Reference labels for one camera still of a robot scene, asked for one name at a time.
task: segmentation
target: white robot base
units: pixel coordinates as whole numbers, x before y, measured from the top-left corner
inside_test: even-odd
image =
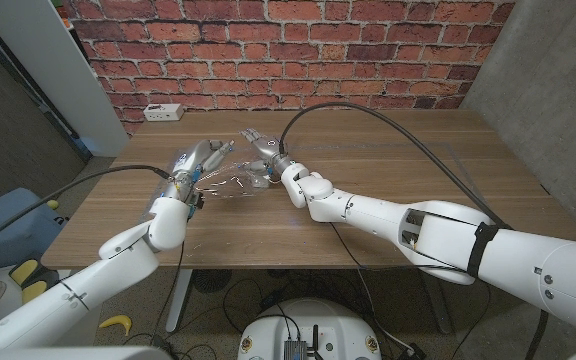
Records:
[[[300,339],[295,324],[282,316],[282,310],[299,326]],[[292,341],[288,341],[288,329]],[[361,317],[337,303],[316,298],[288,300],[261,313],[244,330],[237,359],[306,360],[314,357],[313,343],[319,358],[325,360],[381,360],[377,337]]]

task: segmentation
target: table top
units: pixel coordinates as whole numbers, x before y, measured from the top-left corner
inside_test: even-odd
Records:
[[[515,229],[576,240],[576,224],[497,134],[473,111],[392,110],[386,116],[424,142]],[[178,122],[145,123],[113,166],[165,168],[180,148],[202,139],[245,145],[240,130],[279,136],[296,112],[186,113]],[[417,148],[395,130],[354,110],[318,110],[286,138],[293,158],[341,190],[397,203],[445,200],[475,207]],[[81,268],[99,247],[138,223],[160,178],[148,171],[105,175],[42,258],[50,268]],[[338,229],[366,266],[408,264],[393,244],[345,224]],[[181,248],[159,253],[176,266]],[[252,197],[208,198],[188,223],[185,268],[355,267],[329,224],[295,208],[283,185]]]

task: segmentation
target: black band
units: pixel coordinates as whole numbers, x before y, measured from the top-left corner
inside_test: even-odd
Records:
[[[497,235],[497,231],[499,231],[499,228],[495,225],[479,224],[475,231],[475,244],[472,246],[470,259],[468,259],[468,268],[466,269],[468,275],[472,277],[479,275],[479,265],[481,265],[481,259],[484,257],[484,250],[486,250],[488,243]]]

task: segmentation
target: black cable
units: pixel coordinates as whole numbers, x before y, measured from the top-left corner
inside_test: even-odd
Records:
[[[408,130],[406,130],[404,127],[397,124],[393,120],[389,119],[387,116],[385,116],[385,115],[383,115],[383,114],[381,114],[375,110],[369,109],[365,106],[361,106],[361,105],[357,105],[357,104],[353,104],[353,103],[349,103],[349,102],[325,102],[325,103],[313,105],[313,106],[310,106],[310,107],[307,107],[307,108],[301,110],[299,113],[297,113],[297,115],[295,115],[292,118],[292,120],[290,120],[290,122],[288,123],[288,125],[284,129],[284,132],[281,134],[281,139],[279,140],[279,153],[281,154],[281,156],[286,155],[286,151],[284,148],[284,139],[286,138],[286,134],[288,134],[288,130],[290,130],[292,125],[297,120],[299,120],[299,118],[302,117],[304,114],[306,114],[310,111],[316,110],[316,109],[320,109],[323,107],[330,107],[330,106],[345,106],[345,107],[361,110],[365,113],[368,113],[372,116],[379,118],[380,120],[382,120],[386,124],[393,127],[395,130],[399,131],[408,140],[410,140],[415,146],[417,146],[419,148],[419,150],[421,150],[435,165],[437,165],[437,167],[439,167],[439,169],[444,174],[446,174],[446,176],[448,176],[448,178],[450,178],[450,180],[452,180],[452,182],[455,185],[457,185],[457,187],[461,191],[463,191],[464,194],[466,194],[466,196],[468,196],[468,198],[473,203],[475,203],[475,205],[477,205],[477,207],[479,209],[481,209],[481,211],[484,214],[486,214],[490,219],[492,219],[500,228],[512,229],[508,224],[503,222],[503,220],[501,220],[501,218],[499,216],[497,216],[497,214],[495,214],[495,212],[492,211],[492,209],[490,209],[488,207],[488,205],[486,205],[486,203],[484,203],[481,199],[479,199],[479,197],[477,197],[477,195],[475,195],[472,192],[472,190],[470,190],[452,171],[450,171],[450,169],[441,160],[439,160],[439,158],[435,154],[433,154],[432,151],[430,151],[421,141],[419,141],[416,137],[414,137]]]
[[[457,351],[459,351],[459,348],[461,348],[461,345],[463,345],[464,342],[466,341],[466,339],[468,339],[468,335],[470,335],[470,333],[475,329],[477,324],[479,324],[479,322],[484,318],[484,315],[486,315],[486,313],[488,312],[488,307],[490,306],[490,298],[492,297],[492,295],[491,295],[491,291],[490,291],[490,285],[488,285],[488,283],[486,283],[486,282],[484,282],[484,284],[486,285],[486,288],[488,289],[488,299],[486,300],[486,306],[484,307],[484,311],[479,316],[479,319],[477,319],[477,321],[475,321],[475,323],[472,324],[470,329],[468,329],[466,336],[464,336],[464,338],[461,339],[461,342],[459,343],[459,345],[457,345],[455,352],[452,353],[450,360],[455,358],[455,355],[457,354]]]
[[[170,285],[170,290],[168,291],[168,296],[166,296],[166,301],[164,305],[161,307],[159,311],[159,315],[157,315],[157,321],[155,321],[155,326],[152,329],[152,335],[150,338],[150,345],[152,345],[153,341],[155,340],[155,334],[157,333],[157,326],[159,326],[159,322],[164,315],[164,310],[166,310],[166,305],[168,305],[168,301],[170,301],[170,297],[172,296],[173,291],[175,291],[175,286],[177,285],[177,279],[179,278],[179,270],[181,269],[181,261],[184,258],[184,245],[186,243],[183,242],[181,244],[181,254],[179,254],[179,262],[177,263],[177,268],[175,270],[175,277],[172,280],[172,284]]]
[[[126,166],[117,166],[114,168],[110,168],[110,169],[106,169],[103,171],[99,171],[96,172],[94,174],[90,174],[88,176],[84,176],[83,178],[79,179],[79,180],[75,180],[73,182],[71,182],[70,184],[54,191],[53,193],[51,193],[50,195],[44,197],[43,199],[37,201],[36,203],[28,206],[27,208],[25,208],[24,210],[20,211],[19,213],[17,213],[17,215],[11,217],[10,219],[8,219],[6,222],[4,222],[3,224],[0,225],[0,232],[7,228],[8,226],[10,226],[12,223],[14,223],[15,221],[21,219],[24,215],[28,214],[29,212],[35,210],[36,208],[40,207],[41,205],[45,204],[48,200],[52,200],[55,197],[57,197],[58,195],[60,195],[61,193],[63,193],[64,191],[81,184],[82,182],[92,179],[94,177],[100,176],[100,175],[105,175],[105,174],[109,174],[109,173],[113,173],[113,172],[117,172],[117,171],[124,171],[124,170],[150,170],[150,171],[154,171],[155,174],[161,176],[164,179],[168,179],[170,177],[170,174],[168,174],[166,171],[154,167],[154,166],[150,166],[150,165],[126,165]]]
[[[539,343],[541,343],[541,338],[543,338],[544,332],[546,331],[546,325],[548,325],[548,313],[541,310],[537,330],[535,330],[535,335],[533,335],[528,352],[526,352],[526,360],[532,360],[535,357]]]
[[[254,283],[257,286],[257,289],[259,290],[259,298],[263,299],[264,296],[261,293],[261,286],[259,286],[259,283],[256,282],[253,279],[242,279],[237,281],[236,283],[234,283],[227,291],[226,294],[224,295],[224,298],[221,302],[221,307],[224,311],[224,316],[226,316],[226,320],[228,320],[228,322],[230,323],[230,326],[232,326],[235,330],[237,330],[238,333],[243,334],[244,331],[239,329],[239,327],[237,325],[235,325],[235,323],[232,321],[232,319],[230,318],[230,316],[228,316],[228,312],[226,311],[226,299],[228,298],[228,294],[230,294],[230,291],[232,291],[232,289],[234,289],[237,285],[241,284],[242,282],[246,282],[246,281],[250,281],[252,283]]]

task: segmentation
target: wall socket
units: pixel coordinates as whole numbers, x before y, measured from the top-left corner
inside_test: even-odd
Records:
[[[150,104],[144,109],[148,121],[177,121],[183,114],[181,104]]]

